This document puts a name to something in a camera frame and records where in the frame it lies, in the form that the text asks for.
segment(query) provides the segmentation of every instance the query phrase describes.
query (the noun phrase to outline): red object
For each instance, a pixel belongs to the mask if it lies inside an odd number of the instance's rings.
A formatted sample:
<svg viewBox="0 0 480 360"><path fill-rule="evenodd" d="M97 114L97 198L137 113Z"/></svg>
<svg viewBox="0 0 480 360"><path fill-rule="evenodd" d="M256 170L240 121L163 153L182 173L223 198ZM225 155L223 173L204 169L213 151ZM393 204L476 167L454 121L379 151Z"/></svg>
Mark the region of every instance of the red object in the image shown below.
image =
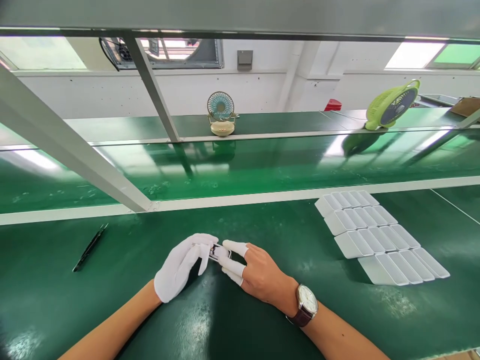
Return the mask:
<svg viewBox="0 0 480 360"><path fill-rule="evenodd" d="M338 100L335 99L330 99L328 104L326 105L325 111L331 111L331 110L342 110L342 103Z"/></svg>

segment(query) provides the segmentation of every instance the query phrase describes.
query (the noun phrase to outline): hand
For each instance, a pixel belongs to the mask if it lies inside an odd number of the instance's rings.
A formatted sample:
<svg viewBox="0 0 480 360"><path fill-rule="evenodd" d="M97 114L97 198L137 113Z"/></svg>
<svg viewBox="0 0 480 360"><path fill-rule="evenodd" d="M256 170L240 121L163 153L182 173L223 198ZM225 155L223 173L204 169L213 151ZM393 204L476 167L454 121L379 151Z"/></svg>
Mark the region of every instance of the hand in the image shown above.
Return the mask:
<svg viewBox="0 0 480 360"><path fill-rule="evenodd" d="M283 273L270 255L251 243L223 241L222 245L245 258L246 266L221 256L221 270L247 293L272 304L288 317L298 310L296 290L299 283Z"/></svg>
<svg viewBox="0 0 480 360"><path fill-rule="evenodd" d="M160 271L153 280L155 292L162 303L168 303L185 287L189 273L198 258L201 258L198 275L202 275L207 268L210 249L219 239L215 236L196 233L187 237L168 254Z"/></svg>

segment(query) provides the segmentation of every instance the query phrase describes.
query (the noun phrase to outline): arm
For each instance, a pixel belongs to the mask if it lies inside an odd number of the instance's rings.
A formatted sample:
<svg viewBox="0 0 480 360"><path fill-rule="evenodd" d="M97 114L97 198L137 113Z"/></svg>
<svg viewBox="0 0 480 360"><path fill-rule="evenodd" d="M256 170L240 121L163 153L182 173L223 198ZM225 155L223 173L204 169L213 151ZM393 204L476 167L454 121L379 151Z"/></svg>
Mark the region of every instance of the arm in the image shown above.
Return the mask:
<svg viewBox="0 0 480 360"><path fill-rule="evenodd" d="M296 290L299 283L284 274L270 255L250 243L225 240L224 247L245 258L247 265L221 257L219 263L226 273L248 294L272 304L292 318L297 314ZM351 327L338 315L318 302L318 313L302 328L327 360L352 357L370 360L388 360L388 357L370 340Z"/></svg>
<svg viewBox="0 0 480 360"><path fill-rule="evenodd" d="M198 275L205 271L210 248L218 241L208 234L195 234L182 241L170 251L153 280L58 360L113 360L144 320L182 291L198 258Z"/></svg>
<svg viewBox="0 0 480 360"><path fill-rule="evenodd" d="M135 330L161 303L151 280L59 360L114 359Z"/></svg>

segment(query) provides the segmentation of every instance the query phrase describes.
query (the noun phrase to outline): wristwatch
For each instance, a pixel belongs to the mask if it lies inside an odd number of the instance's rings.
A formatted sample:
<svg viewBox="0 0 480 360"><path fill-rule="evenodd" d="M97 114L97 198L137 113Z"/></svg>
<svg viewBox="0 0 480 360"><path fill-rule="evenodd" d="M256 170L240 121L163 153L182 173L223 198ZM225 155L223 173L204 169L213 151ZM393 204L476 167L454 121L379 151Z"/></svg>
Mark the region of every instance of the wristwatch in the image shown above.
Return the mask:
<svg viewBox="0 0 480 360"><path fill-rule="evenodd" d="M294 317L286 317L293 325L303 328L312 320L319 311L319 303L312 290L305 285L296 288L298 312Z"/></svg>

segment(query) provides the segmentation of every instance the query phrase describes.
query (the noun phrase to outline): green window glass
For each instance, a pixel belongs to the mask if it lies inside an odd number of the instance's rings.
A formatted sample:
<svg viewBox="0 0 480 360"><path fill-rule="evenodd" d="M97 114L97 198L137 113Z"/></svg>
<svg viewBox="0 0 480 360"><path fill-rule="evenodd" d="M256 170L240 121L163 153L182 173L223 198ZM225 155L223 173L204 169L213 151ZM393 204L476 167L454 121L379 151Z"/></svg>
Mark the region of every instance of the green window glass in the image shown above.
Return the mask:
<svg viewBox="0 0 480 360"><path fill-rule="evenodd" d="M480 58L480 45L449 44L434 63L473 64Z"/></svg>

